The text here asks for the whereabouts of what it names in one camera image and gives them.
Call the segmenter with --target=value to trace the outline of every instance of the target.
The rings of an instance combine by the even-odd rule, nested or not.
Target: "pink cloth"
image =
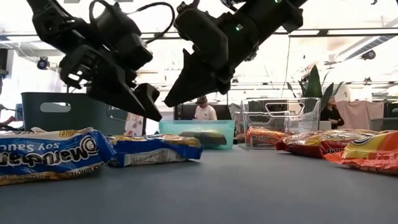
[[[368,101],[339,101],[336,107],[344,120],[340,129],[370,129],[372,119],[383,118],[384,103],[373,103]]]

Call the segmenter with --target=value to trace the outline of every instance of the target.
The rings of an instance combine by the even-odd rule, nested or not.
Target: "white shirt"
[[[216,110],[210,105],[205,108],[201,108],[197,106],[197,110],[195,112],[196,119],[204,119],[204,120],[217,120]]]

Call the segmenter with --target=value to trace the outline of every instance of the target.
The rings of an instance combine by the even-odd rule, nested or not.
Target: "desk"
[[[205,151],[200,162],[0,187],[1,222],[395,223],[398,178],[284,152]]]

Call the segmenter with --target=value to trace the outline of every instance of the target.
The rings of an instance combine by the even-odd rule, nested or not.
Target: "green leaf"
[[[304,95],[305,95],[305,92],[307,91],[307,87],[304,86],[305,83],[304,83],[304,85],[303,85],[303,83],[300,82],[300,81],[298,81],[298,84],[300,84],[301,92],[303,93],[302,96],[304,96]]]
[[[340,86],[341,86],[343,83],[344,83],[344,82],[341,82],[341,83],[338,84],[337,89],[335,90],[335,92],[332,94],[331,97],[335,97],[335,96],[336,96],[336,94],[337,94],[337,92],[338,92],[338,89],[340,89]]]
[[[326,73],[325,77],[323,77],[322,86],[323,86],[323,84],[325,84],[325,80],[326,80],[326,77],[329,75],[329,72],[328,72],[328,73]]]
[[[321,111],[323,111],[323,109],[326,108],[326,106],[328,106],[328,102],[333,94],[333,87],[335,84],[331,83],[330,86],[328,86],[328,88],[326,88],[322,100],[321,100]]]
[[[287,84],[287,88],[293,93],[293,95],[294,95],[294,98],[296,98],[296,94],[294,94],[294,92],[293,92],[293,87],[292,87],[292,85],[290,84],[290,83],[286,83]]]
[[[322,97],[322,86],[319,79],[318,68],[316,65],[314,65],[311,69],[310,78],[308,81],[308,88],[304,94],[304,97]]]

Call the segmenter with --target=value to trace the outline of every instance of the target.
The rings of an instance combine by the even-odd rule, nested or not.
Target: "teal storage bin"
[[[234,126],[232,120],[160,121],[159,131],[161,134],[195,137],[205,149],[232,149]]]

